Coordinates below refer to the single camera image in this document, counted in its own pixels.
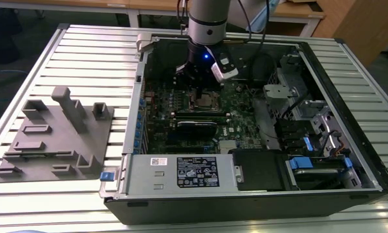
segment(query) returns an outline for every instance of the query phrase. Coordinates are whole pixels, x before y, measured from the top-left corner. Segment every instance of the motherboard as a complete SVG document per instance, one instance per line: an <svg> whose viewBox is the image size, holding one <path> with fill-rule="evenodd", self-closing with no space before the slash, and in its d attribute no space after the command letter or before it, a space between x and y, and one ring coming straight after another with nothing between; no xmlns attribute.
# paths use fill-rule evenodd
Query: motherboard
<svg viewBox="0 0 388 233"><path fill-rule="evenodd" d="M262 148L252 92L238 82L218 90L182 90L175 85L147 84L148 154L228 153Z"/></svg>

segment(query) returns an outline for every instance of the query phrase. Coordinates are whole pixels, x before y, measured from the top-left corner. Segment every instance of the wooden table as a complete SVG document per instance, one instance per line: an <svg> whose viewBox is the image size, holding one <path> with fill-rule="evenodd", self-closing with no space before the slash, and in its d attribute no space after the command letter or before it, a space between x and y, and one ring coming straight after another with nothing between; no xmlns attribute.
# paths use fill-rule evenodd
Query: wooden table
<svg viewBox="0 0 388 233"><path fill-rule="evenodd" d="M175 16L178 0L0 0L0 7L128 14L131 27L140 27L140 15ZM271 22L304 24L300 36L310 37L323 12L314 12L306 3L286 2L276 8Z"/></svg>
<svg viewBox="0 0 388 233"><path fill-rule="evenodd" d="M176 2L178 0L130 0L131 26L140 26L139 15L175 16ZM270 21L304 24L300 36L311 37L323 18L324 12L312 11L308 4L286 2L278 6Z"/></svg>

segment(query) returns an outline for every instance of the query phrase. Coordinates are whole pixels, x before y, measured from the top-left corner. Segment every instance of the barcode sticker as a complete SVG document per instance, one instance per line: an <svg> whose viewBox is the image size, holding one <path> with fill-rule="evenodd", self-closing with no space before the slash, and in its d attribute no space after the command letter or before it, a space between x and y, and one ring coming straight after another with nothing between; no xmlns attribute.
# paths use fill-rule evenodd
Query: barcode sticker
<svg viewBox="0 0 388 233"><path fill-rule="evenodd" d="M151 158L151 166L167 166L167 158Z"/></svg>

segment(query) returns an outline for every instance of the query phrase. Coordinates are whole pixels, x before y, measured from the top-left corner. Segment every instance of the black cable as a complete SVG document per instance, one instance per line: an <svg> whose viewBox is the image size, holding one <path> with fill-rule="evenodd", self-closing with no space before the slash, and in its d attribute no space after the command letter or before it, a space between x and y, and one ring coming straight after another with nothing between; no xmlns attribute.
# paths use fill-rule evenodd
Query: black cable
<svg viewBox="0 0 388 233"><path fill-rule="evenodd" d="M270 23L270 14L271 14L271 6L270 6L270 0L266 0L266 26L264 26L264 29L263 29L263 32L262 32L262 40L260 40L260 43L259 43L259 47L256 49L256 52L254 54L254 56L251 57L251 60L250 60L250 65L248 65L248 78L250 80L254 80L254 66L255 66L255 62L256 62L256 58L259 56L259 53L260 53L260 50L262 50L262 47L263 47L263 43L264 43L264 39L266 39L266 32L267 32L267 25Z"/></svg>
<svg viewBox="0 0 388 233"><path fill-rule="evenodd" d="M176 2L176 19L179 20L179 23L182 24L183 20L182 20L182 17L180 17L180 4L182 4L182 0L179 0Z"/></svg>
<svg viewBox="0 0 388 233"><path fill-rule="evenodd" d="M182 23L184 23L186 6L183 6Z"/></svg>
<svg viewBox="0 0 388 233"><path fill-rule="evenodd" d="M322 146L322 149L319 150L319 154L318 154L318 157L322 157L323 156L323 153L324 153L324 148L326 148L326 144L328 143L328 138L331 137L331 135L338 132L338 130L331 130L331 132L328 133L326 139L324 139L324 142L323 142L323 146Z"/></svg>
<svg viewBox="0 0 388 233"><path fill-rule="evenodd" d="M247 13L246 13L246 9L244 9L244 6L243 6L243 3L240 0L238 0L239 2L239 5L240 5L240 8L242 8L242 11L244 13L244 17L246 17L246 20L247 20L247 26L248 26L248 39L244 40L244 43L248 43L251 40L252 40L252 27L251 27L251 21L248 19L248 16L247 16Z"/></svg>
<svg viewBox="0 0 388 233"><path fill-rule="evenodd" d="M283 112L280 119L283 119L284 116L294 110L294 108L304 101L304 98L307 98L308 95L310 95L310 91L306 91L306 93L298 98L295 103Z"/></svg>
<svg viewBox="0 0 388 233"><path fill-rule="evenodd" d="M188 1L190 1L190 0L186 1L186 17L188 17Z"/></svg>

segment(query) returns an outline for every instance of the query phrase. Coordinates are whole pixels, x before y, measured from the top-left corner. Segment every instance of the white sticker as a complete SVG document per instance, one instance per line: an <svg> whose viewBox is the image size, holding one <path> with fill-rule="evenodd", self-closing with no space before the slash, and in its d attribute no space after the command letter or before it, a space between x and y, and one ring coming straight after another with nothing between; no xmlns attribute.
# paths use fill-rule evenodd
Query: white sticker
<svg viewBox="0 0 388 233"><path fill-rule="evenodd" d="M151 158L151 166L167 166L167 158Z"/></svg>
<svg viewBox="0 0 388 233"><path fill-rule="evenodd" d="M114 7L126 7L124 4L107 4L108 6L114 6Z"/></svg>

